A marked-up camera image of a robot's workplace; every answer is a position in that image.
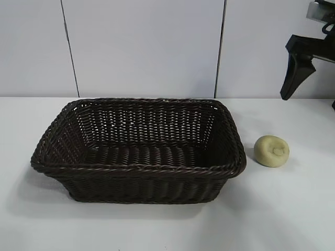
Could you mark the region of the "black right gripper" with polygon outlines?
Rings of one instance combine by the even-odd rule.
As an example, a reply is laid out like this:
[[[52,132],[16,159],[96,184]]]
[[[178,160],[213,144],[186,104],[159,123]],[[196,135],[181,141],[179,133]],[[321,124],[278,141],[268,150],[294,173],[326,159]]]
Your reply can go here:
[[[300,84],[316,71],[313,58],[334,63],[334,18],[322,27],[322,32],[326,35],[324,39],[292,35],[287,42],[288,66],[280,91],[283,100],[290,99]]]

